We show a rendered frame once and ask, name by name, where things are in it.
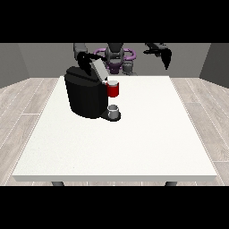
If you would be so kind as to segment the pale grey machine lid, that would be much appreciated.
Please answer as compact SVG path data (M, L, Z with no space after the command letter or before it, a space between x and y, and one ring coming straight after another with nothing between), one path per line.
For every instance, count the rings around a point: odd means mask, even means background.
M99 79L101 81L104 81L107 76L109 75L108 71L106 70L106 67L101 59L97 59L92 63Z

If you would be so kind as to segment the black coffee machine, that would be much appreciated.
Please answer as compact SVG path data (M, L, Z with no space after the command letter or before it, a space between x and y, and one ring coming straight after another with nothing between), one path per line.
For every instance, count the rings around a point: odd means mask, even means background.
M64 81L70 107L75 114L90 119L101 117L110 122L121 119L120 111L116 119L108 117L108 79L101 81L94 69L91 70L91 75L88 75L80 67L72 66L66 71Z

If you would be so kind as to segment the red pod holder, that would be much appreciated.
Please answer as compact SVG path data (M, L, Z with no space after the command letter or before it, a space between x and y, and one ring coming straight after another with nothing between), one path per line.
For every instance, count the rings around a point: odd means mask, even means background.
M119 82L115 87L108 86L106 83L107 95L111 98L115 98L119 95Z

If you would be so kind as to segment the small grey cup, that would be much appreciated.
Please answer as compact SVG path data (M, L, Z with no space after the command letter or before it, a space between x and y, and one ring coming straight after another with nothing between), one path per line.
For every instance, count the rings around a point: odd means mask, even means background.
M110 119L116 119L119 116L119 108L117 105L110 105L107 111Z

